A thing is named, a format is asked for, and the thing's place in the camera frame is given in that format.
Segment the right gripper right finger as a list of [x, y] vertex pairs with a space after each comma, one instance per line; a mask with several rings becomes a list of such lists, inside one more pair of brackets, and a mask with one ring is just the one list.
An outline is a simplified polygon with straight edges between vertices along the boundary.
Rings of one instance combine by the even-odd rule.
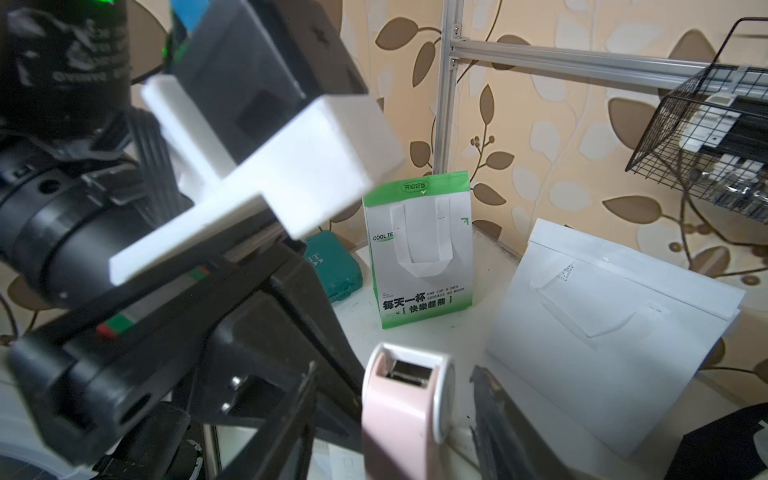
[[483, 479], [573, 479], [492, 372], [475, 366], [472, 439]]

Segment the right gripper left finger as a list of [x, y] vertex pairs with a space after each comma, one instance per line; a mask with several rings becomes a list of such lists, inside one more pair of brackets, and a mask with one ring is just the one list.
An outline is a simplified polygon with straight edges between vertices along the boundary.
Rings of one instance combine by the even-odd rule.
[[286, 394], [267, 421], [218, 480], [305, 479], [315, 436], [317, 364], [309, 363], [300, 381]]

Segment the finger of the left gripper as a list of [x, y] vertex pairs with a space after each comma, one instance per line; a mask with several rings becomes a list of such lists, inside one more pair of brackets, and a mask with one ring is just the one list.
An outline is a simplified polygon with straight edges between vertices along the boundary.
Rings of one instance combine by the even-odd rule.
[[[17, 341], [7, 363], [36, 432], [72, 465], [95, 463], [200, 361], [210, 332], [299, 247], [239, 263], [184, 252]], [[127, 330], [98, 327], [198, 266], [209, 273]]]
[[204, 424], [260, 428], [313, 369], [319, 439], [362, 447], [362, 380], [313, 267], [283, 263], [213, 329], [195, 372], [189, 410]]

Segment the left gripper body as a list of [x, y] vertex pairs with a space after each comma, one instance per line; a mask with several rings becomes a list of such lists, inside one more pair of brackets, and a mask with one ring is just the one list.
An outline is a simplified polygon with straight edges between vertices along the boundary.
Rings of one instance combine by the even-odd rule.
[[52, 306], [110, 290], [110, 259], [193, 205], [150, 112], [124, 109], [95, 143], [98, 158], [64, 161], [1, 138], [1, 260]]

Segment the pink mini stapler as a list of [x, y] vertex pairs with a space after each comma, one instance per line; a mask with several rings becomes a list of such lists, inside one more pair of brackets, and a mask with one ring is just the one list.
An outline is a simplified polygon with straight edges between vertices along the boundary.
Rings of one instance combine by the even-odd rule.
[[362, 389], [362, 441], [368, 479], [440, 479], [450, 432], [456, 372], [452, 356], [382, 342]]

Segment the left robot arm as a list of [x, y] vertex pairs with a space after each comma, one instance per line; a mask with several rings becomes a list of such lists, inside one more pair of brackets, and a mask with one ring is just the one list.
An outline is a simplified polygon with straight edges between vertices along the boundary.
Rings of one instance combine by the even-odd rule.
[[227, 470], [360, 450], [364, 370], [304, 240], [399, 143], [315, 1], [179, 7], [131, 104], [123, 1], [1, 5], [1, 259], [59, 318], [6, 357], [75, 466], [167, 458], [160, 407], [257, 436]]

